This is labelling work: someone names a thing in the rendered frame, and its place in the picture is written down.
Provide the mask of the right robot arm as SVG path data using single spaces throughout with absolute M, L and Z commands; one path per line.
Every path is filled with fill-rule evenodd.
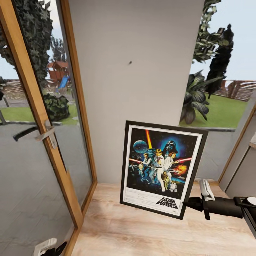
M 204 210 L 205 219 L 210 220 L 209 213 L 244 218 L 256 239 L 256 198 L 233 197 L 233 199 L 215 197 L 205 179 L 199 181 L 201 196 L 190 197 L 183 202 L 187 207 L 198 211 Z

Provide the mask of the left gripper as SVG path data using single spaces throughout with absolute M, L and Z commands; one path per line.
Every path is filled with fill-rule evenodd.
M 62 251 L 64 250 L 67 242 L 65 241 L 62 245 L 60 245 L 57 249 L 52 248 L 46 250 L 46 253 L 42 254 L 41 256 L 59 256 Z

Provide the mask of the poster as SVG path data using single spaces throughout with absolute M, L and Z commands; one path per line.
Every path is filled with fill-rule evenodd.
M 183 220 L 208 132 L 126 120 L 119 203 Z

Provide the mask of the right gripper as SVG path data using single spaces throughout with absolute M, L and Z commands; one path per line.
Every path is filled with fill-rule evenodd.
M 205 201 L 203 194 L 200 197 L 190 197 L 188 202 L 183 202 L 187 207 L 191 207 L 198 211 L 204 210 L 205 219 L 210 220 L 209 213 L 228 216 L 227 205 L 223 197 L 214 197 L 215 200 Z

